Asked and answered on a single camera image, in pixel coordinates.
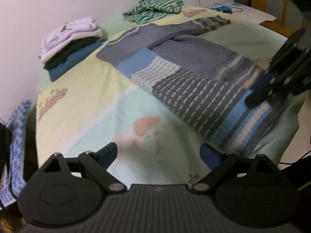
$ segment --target white tiled floor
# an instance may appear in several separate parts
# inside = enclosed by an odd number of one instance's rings
[[[311,150],[311,93],[308,93],[304,104],[298,114],[299,130],[295,134],[293,140],[284,152],[281,162],[292,163],[303,156],[307,151]]]

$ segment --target ribbed surface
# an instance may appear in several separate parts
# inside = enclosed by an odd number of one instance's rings
[[[191,194],[183,185],[132,185],[125,194],[109,196],[97,214],[83,223],[63,229],[27,225],[20,232],[301,233],[290,223],[269,229],[238,225],[221,215],[208,196]]]

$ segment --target metal screw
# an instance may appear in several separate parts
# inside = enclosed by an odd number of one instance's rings
[[[120,192],[124,190],[125,186],[121,183],[112,183],[109,185],[109,189],[113,192]]]
[[[207,191],[210,186],[206,183],[197,183],[193,186],[196,191]]]

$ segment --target wooden door frame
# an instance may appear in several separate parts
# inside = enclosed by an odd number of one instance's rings
[[[266,1],[267,0],[252,0],[252,8],[258,9],[261,11],[266,11]],[[262,26],[267,27],[275,32],[278,32],[286,37],[290,36],[294,31],[291,29],[288,29],[285,27],[285,20],[286,20],[286,13],[287,13],[287,4],[288,1],[291,0],[283,0],[283,11],[282,11],[282,18],[281,18],[281,23],[278,24],[276,22],[268,22],[265,21],[261,23]]]

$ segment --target striped sweater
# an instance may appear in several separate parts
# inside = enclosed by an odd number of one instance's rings
[[[123,13],[125,20],[137,24],[149,23],[181,11],[183,0],[139,0],[139,5]]]
[[[267,102],[245,105],[262,69],[246,57],[194,35],[229,20],[217,16],[177,25],[134,27],[97,57],[110,62],[222,152],[252,153],[279,113]]]

